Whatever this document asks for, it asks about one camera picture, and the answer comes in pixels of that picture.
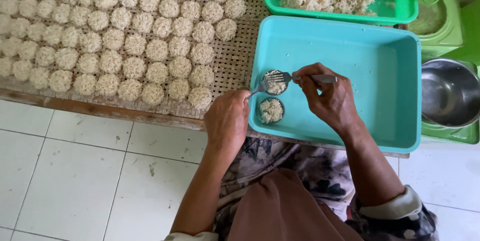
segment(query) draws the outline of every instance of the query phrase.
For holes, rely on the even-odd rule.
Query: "metal pot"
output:
[[[431,123],[463,128],[480,117],[480,79],[456,60],[435,58],[421,66],[421,112]]]

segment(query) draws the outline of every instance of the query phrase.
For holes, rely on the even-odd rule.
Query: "forearm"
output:
[[[339,134],[345,143],[353,184],[363,206],[379,206],[404,194],[402,182],[363,121],[358,120]]]
[[[225,165],[216,162],[214,158],[204,157],[201,160],[180,203],[170,233],[181,232],[195,236],[213,230],[220,184],[225,170]]]

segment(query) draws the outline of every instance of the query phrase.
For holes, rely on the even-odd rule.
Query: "white sleeve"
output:
[[[166,236],[165,241],[219,241],[219,235],[213,232],[201,232],[195,236],[174,232]]]
[[[416,215],[422,210],[422,201],[418,194],[405,185],[405,194],[377,207],[361,207],[360,214],[378,220],[398,220]]]

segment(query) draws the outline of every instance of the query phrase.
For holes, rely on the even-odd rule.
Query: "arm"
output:
[[[313,74],[337,76],[333,84],[316,84]],[[332,127],[345,143],[346,154],[358,199],[364,207],[387,203],[405,193],[405,188],[381,153],[355,108],[350,79],[320,63],[293,73],[302,87],[310,110]]]
[[[204,115],[208,143],[200,166],[183,196],[170,233],[195,236],[213,230],[222,177],[245,141],[248,127],[246,90],[227,91]]]

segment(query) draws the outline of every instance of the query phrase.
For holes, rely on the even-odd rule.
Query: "white tile floor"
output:
[[[0,241],[162,240],[206,136],[0,100]],[[442,240],[480,240],[480,146],[387,159]]]

